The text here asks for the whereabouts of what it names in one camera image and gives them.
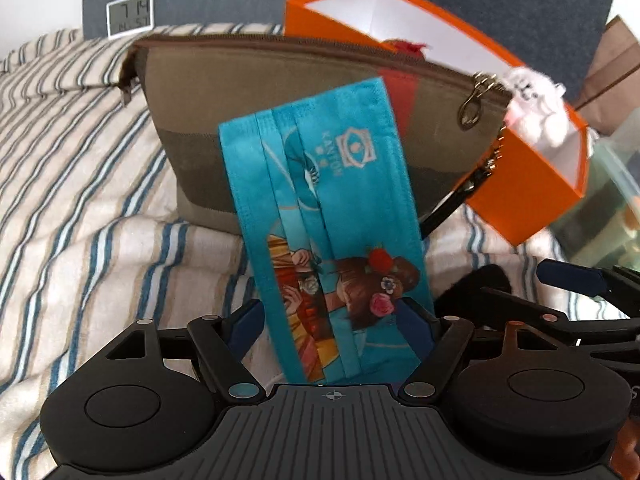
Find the face mask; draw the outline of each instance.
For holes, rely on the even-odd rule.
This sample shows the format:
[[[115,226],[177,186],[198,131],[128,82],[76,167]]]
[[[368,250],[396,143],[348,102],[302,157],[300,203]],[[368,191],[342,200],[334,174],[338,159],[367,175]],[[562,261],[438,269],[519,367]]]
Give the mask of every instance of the face mask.
[[[220,143],[287,380],[403,381],[399,300],[433,303],[382,79],[221,124]]]

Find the silver screw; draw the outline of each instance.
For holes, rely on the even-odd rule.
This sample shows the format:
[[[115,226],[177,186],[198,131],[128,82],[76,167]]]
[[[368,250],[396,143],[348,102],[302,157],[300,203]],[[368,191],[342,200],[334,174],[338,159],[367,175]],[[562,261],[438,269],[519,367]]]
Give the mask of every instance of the silver screw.
[[[424,399],[431,397],[436,392],[436,387],[429,383],[409,383],[404,387],[404,392],[410,397]]]
[[[251,399],[260,392],[260,389],[255,384],[251,383],[238,383],[229,388],[229,395],[236,399]]]

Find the white teddy bear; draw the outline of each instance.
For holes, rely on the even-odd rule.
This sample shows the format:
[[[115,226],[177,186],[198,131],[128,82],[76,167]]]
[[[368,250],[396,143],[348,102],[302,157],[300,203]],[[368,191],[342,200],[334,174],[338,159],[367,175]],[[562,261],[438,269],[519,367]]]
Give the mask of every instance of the white teddy bear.
[[[500,82],[513,93],[507,126],[531,146],[541,141],[553,148],[560,146],[569,126],[562,99],[564,85],[526,66],[509,70]]]

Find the digital clock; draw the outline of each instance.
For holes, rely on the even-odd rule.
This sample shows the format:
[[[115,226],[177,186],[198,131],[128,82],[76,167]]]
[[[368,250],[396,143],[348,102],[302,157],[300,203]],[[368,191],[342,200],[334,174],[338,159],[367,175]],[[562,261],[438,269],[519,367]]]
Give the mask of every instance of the digital clock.
[[[154,28],[154,0],[115,0],[107,4],[110,40]]]

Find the striped fabric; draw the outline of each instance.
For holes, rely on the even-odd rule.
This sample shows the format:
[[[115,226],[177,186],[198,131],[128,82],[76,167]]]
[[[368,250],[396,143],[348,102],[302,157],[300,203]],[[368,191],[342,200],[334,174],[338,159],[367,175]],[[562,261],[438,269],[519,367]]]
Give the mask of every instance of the striped fabric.
[[[54,467],[38,426],[44,399],[133,320],[183,327],[255,295],[241,239],[177,217],[175,177],[142,91],[120,103],[114,84],[134,39],[84,41],[62,30],[0,65],[0,475],[8,480]],[[436,295],[492,262],[518,295],[573,319],[618,316],[537,285],[536,260],[548,256],[559,250],[547,232],[514,250],[464,206],[432,235],[426,260]],[[267,388],[282,380],[266,332],[244,363]]]

